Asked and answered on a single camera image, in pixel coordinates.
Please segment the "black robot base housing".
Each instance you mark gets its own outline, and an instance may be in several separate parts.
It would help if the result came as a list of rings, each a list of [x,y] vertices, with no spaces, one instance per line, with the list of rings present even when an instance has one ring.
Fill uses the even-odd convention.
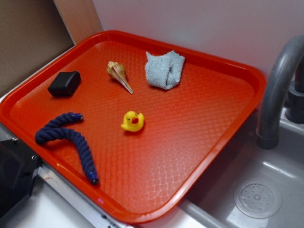
[[[21,139],[0,142],[1,221],[31,197],[40,165],[40,156]]]

